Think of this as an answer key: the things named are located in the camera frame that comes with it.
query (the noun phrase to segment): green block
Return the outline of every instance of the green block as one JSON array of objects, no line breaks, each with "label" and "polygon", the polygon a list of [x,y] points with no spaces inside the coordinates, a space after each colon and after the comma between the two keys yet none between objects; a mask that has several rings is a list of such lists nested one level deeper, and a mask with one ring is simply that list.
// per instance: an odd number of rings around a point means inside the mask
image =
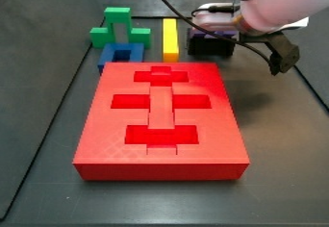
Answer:
[{"label": "green block", "polygon": [[150,48],[150,29],[132,28],[128,35],[130,43],[143,43]]},{"label": "green block", "polygon": [[104,10],[107,25],[114,23],[124,23],[127,31],[131,30],[131,12],[130,8],[105,8]]},{"label": "green block", "polygon": [[115,42],[115,34],[108,28],[92,28],[89,31],[92,46],[103,48],[107,43]]}]

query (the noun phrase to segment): red plastic box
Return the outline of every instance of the red plastic box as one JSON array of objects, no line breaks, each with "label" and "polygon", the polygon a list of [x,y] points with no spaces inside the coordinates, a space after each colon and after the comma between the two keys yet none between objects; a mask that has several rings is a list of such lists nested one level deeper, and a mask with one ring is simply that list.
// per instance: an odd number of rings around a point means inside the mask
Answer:
[{"label": "red plastic box", "polygon": [[233,180],[249,158],[214,63],[107,63],[73,165],[84,180]]}]

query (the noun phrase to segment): table surface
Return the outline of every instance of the table surface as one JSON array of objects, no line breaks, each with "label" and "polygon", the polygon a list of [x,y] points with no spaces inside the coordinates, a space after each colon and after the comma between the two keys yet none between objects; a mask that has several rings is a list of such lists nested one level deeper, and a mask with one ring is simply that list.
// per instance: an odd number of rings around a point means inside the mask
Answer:
[{"label": "table surface", "polygon": [[[146,61],[159,62],[162,20],[134,23],[152,30]],[[297,70],[273,77],[266,63],[241,47],[229,59],[187,56],[186,28],[179,22],[180,61],[215,62],[225,81],[250,156],[242,179],[81,180],[71,162],[99,80],[101,50],[91,49],[4,226],[329,223],[329,118]]]}]

